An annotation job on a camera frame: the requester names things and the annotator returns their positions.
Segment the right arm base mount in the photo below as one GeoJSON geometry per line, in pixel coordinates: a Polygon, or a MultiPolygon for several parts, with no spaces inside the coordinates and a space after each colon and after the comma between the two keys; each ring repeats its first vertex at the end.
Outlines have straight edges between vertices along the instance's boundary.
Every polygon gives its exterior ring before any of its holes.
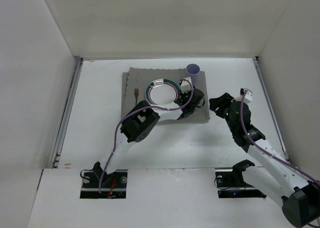
{"type": "Polygon", "coordinates": [[[232,169],[215,170],[214,185],[220,199],[266,198],[265,194],[245,183],[232,169]]]}

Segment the grey cloth placemat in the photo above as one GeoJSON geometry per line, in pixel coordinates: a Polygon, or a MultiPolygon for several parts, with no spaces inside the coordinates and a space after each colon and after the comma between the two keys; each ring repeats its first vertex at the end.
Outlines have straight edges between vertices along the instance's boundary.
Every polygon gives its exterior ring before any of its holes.
{"type": "MultiPolygon", "coordinates": [[[[138,89],[138,101],[145,99],[146,87],[156,79],[169,79],[178,83],[180,79],[187,77],[184,69],[143,69],[131,67],[128,72],[122,74],[122,95],[121,95],[121,116],[124,117],[135,106],[134,89],[138,89]]],[[[200,72],[196,79],[195,88],[204,93],[205,105],[196,108],[194,113],[187,118],[180,120],[165,120],[159,124],[179,124],[179,123],[206,123],[210,119],[208,106],[208,95],[206,85],[206,75],[200,72]]]]}

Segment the white plate with green rim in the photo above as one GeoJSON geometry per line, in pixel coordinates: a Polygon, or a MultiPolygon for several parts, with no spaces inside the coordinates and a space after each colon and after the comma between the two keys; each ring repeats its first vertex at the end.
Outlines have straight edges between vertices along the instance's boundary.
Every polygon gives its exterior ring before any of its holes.
{"type": "Polygon", "coordinates": [[[180,87],[169,79],[152,81],[145,89],[144,96],[151,105],[165,105],[175,102],[179,97],[180,87]]]}

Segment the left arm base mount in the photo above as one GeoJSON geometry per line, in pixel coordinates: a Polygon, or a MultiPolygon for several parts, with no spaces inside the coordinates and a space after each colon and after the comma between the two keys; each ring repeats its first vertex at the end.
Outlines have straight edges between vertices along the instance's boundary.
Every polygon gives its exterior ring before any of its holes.
{"type": "Polygon", "coordinates": [[[82,170],[81,199],[125,199],[127,192],[128,170],[117,170],[101,185],[92,170],[82,170]]]}

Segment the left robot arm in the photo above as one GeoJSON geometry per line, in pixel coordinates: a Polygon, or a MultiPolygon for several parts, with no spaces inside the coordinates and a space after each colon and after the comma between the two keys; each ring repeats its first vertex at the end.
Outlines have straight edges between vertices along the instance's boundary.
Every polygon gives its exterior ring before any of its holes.
{"type": "Polygon", "coordinates": [[[98,188],[111,183],[129,149],[143,141],[158,122],[185,119],[205,104],[204,99],[204,93],[195,88],[170,104],[150,105],[145,100],[139,102],[117,124],[111,152],[93,166],[92,172],[99,181],[98,188]]]}

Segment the brown wooden fork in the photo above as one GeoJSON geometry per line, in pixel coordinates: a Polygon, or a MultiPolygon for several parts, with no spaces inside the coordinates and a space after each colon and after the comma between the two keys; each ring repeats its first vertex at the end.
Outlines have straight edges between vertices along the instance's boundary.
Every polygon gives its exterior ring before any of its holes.
{"type": "Polygon", "coordinates": [[[134,89],[134,97],[135,97],[135,105],[138,104],[138,98],[139,98],[139,89],[135,88],[134,89]]]}

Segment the lilac plastic cup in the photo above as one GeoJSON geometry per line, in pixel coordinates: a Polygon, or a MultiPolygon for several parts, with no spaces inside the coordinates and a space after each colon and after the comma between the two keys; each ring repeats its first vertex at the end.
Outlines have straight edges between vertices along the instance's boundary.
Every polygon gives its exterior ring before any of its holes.
{"type": "Polygon", "coordinates": [[[200,67],[197,64],[188,64],[185,68],[186,73],[191,77],[193,83],[197,83],[200,77],[200,67]]]}

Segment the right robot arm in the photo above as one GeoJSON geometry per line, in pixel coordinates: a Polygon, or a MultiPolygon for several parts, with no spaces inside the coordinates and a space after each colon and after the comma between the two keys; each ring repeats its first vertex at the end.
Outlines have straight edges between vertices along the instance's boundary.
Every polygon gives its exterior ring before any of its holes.
{"type": "Polygon", "coordinates": [[[252,186],[273,200],[295,228],[309,226],[320,217],[320,182],[288,163],[251,123],[252,99],[252,92],[242,89],[237,98],[225,93],[209,100],[210,110],[225,119],[235,143],[261,164],[258,168],[243,160],[231,171],[217,172],[214,182],[220,190],[252,186]]]}

